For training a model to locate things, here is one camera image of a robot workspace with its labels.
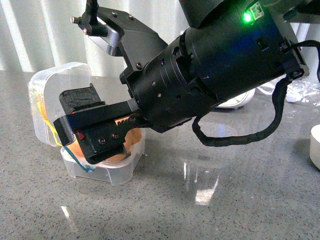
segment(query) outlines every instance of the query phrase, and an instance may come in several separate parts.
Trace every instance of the white curtain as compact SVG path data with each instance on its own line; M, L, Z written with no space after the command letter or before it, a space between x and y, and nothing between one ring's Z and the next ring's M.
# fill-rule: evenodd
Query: white curtain
M188 23L178 0L99 0L106 8L126 11L159 33L168 44ZM118 77L126 64L98 48L75 24L86 0L0 0L0 70L37 72L69 62L88 63L94 76ZM320 41L320 26L293 23L298 40ZM316 77L318 54L303 55Z

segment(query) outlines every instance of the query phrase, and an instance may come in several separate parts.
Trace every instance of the clear plastic box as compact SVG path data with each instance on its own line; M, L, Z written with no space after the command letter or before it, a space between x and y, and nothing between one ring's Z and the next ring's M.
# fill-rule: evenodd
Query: clear plastic box
M146 131L141 129L142 138L136 144L130 147L131 155L120 162L102 161L96 165L92 165L86 161L84 157L77 157L79 162L94 171L85 172L69 155L69 153L61 148L61 155L66 166L66 170L70 177L82 177L94 180L110 182L111 185L122 185L129 182L132 177L137 163L142 154L145 153Z
M59 95L70 89L89 87L92 74L89 65L80 62L70 62L61 66L37 72L29 81L29 100L37 138L53 147L60 146L60 140L53 127L53 122L65 115L60 104ZM62 148L67 172L73 178L84 177L89 179L111 182L112 185L127 183L133 177L134 169L145 152L146 132L141 129L142 138L130 147L131 155L120 162L100 162L89 164L84 157L78 160L85 167L90 166L93 172L85 172Z
M57 147L46 120L53 122L65 115L59 95L65 90L89 87L92 82L88 64L70 62L37 72L28 83L29 100L36 137L43 143Z

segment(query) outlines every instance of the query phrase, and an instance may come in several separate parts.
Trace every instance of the gray speckled surface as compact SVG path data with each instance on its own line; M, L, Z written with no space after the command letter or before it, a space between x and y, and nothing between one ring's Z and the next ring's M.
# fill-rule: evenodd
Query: gray speckled surface
M147 129L133 179L111 186L70 178L60 150L37 140L31 77L0 73L0 239L320 239L320 172L309 158L319 109L286 104L279 129L246 146L203 147L191 123ZM117 79L93 83L109 104L128 98ZM256 94L202 126L246 134L272 119L270 98Z

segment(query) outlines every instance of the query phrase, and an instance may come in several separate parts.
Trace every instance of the yellow wire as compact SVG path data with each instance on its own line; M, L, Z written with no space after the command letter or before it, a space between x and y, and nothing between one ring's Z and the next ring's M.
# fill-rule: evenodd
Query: yellow wire
M38 103L37 103L36 105L37 105L38 108L39 108L39 111L40 111L40 113L41 113L41 116L42 116L44 122L45 122L45 123L48 125L48 127L50 128L55 143L56 143L58 146L62 147L61 143L60 143L60 142L58 141L58 139L57 139L57 135L58 135L57 130L55 129L54 126L51 125L51 123L50 123L49 120L48 120L47 114L43 111L44 108L43 108L42 105L41 105L41 97L40 97L39 93L36 92L35 95L36 95L36 98L38 99Z

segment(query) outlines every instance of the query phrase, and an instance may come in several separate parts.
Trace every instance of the black cylindrical motor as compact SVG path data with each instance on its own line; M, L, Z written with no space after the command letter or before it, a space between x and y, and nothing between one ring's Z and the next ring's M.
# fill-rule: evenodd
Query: black cylindrical motor
M150 123L171 128L305 65L299 52L287 51L296 42L289 23L258 1L243 0L188 28L130 89Z

